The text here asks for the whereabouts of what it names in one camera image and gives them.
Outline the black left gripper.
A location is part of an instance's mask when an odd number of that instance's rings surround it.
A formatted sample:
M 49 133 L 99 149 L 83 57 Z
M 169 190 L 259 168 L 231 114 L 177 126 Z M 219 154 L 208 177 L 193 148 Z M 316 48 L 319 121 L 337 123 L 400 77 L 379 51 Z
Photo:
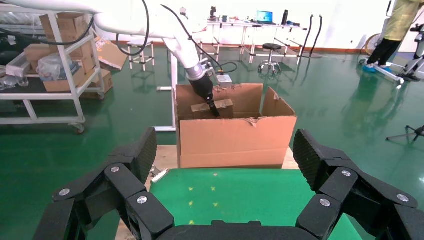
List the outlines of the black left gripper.
M 209 109 L 214 117 L 219 117 L 220 113 L 213 100 L 213 88 L 214 84 L 208 74 L 205 74 L 198 80 L 189 80 L 194 92 L 204 99 L 209 106 Z

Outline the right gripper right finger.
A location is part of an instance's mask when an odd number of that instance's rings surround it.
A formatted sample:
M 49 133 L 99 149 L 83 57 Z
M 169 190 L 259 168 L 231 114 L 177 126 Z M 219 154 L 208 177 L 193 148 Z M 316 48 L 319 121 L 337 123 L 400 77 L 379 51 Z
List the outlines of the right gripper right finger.
M 318 240 L 330 237 L 342 215 L 377 240 L 421 240 L 424 213 L 408 193 L 362 171 L 342 150 L 296 131 L 293 157 L 314 196 L 296 220 Z

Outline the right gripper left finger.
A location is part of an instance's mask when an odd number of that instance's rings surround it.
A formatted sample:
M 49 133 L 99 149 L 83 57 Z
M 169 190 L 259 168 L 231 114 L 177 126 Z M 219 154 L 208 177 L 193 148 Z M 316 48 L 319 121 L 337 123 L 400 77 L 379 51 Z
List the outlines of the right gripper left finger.
M 85 240 L 100 219 L 118 212 L 138 240 L 156 240 L 174 226 L 174 217 L 147 191 L 157 155 L 157 134 L 115 148 L 97 169 L 56 190 L 38 224 L 35 240 Z

